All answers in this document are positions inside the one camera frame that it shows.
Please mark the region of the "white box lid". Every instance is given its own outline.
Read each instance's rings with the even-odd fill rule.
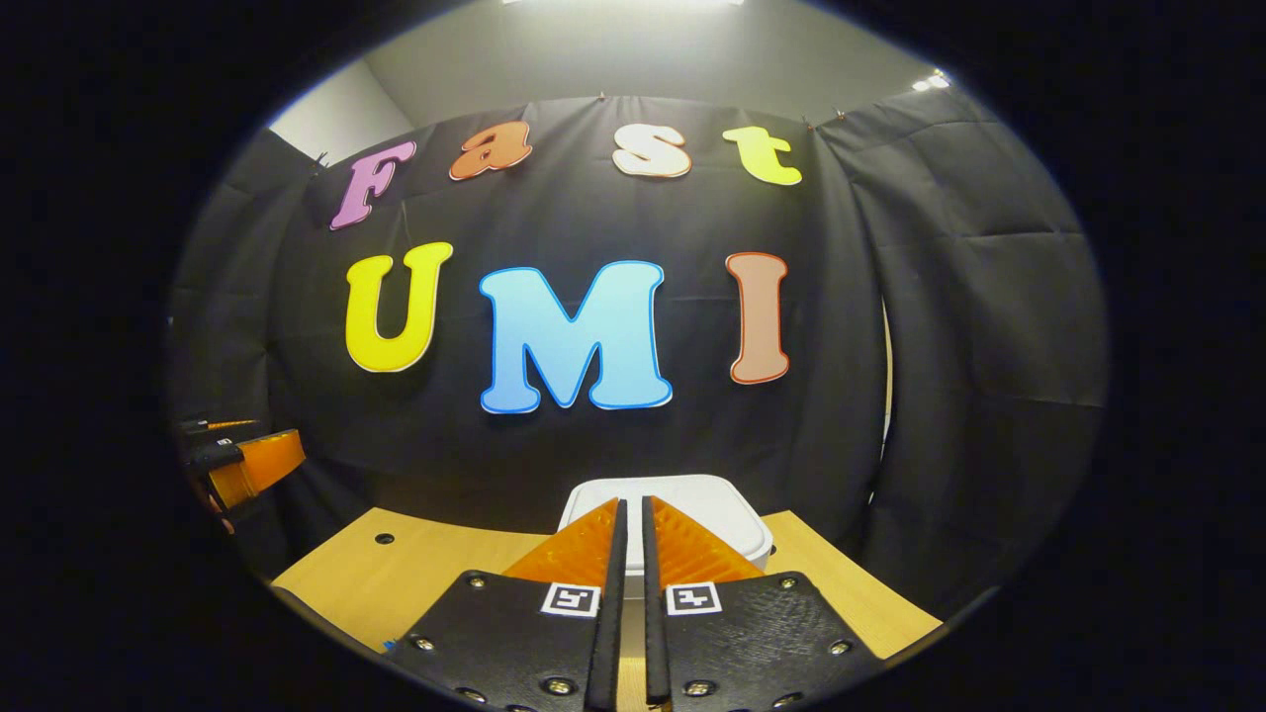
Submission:
[[[642,497],[656,495],[730,545],[749,561],[768,554],[774,535],[729,480],[717,475],[613,478],[589,480],[571,490],[558,528],[585,516],[613,497],[628,500],[629,544],[624,569],[642,574]]]

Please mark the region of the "blue letter m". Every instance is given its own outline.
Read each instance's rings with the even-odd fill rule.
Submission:
[[[655,356],[655,288],[663,270],[651,262],[611,262],[598,271],[570,318],[544,275],[514,267],[486,275],[479,290],[492,302],[492,388],[489,413],[530,413],[541,391],[528,385],[527,357],[555,402],[571,408],[594,351],[601,371],[589,390],[604,409],[655,408],[672,398]]]

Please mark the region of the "wooden table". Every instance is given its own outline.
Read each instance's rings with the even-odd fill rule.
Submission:
[[[830,546],[791,512],[762,517],[777,551],[766,573],[806,574],[880,658],[941,625]],[[391,544],[375,537],[390,533]],[[384,651],[467,569],[500,573],[547,535],[475,530],[370,509],[296,561],[272,585],[294,593],[334,626]],[[619,712],[646,712],[641,602],[622,623]]]

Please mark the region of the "screw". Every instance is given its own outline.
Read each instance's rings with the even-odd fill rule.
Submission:
[[[576,692],[576,685],[563,678],[549,678],[546,680],[546,692],[549,694],[571,694]]]
[[[685,690],[687,697],[708,697],[717,690],[717,685],[709,680],[694,680],[686,683]]]
[[[784,694],[782,697],[774,701],[774,707],[782,707],[784,704],[791,704],[793,702],[803,697],[804,696],[800,694],[799,692],[793,692],[791,694]]]

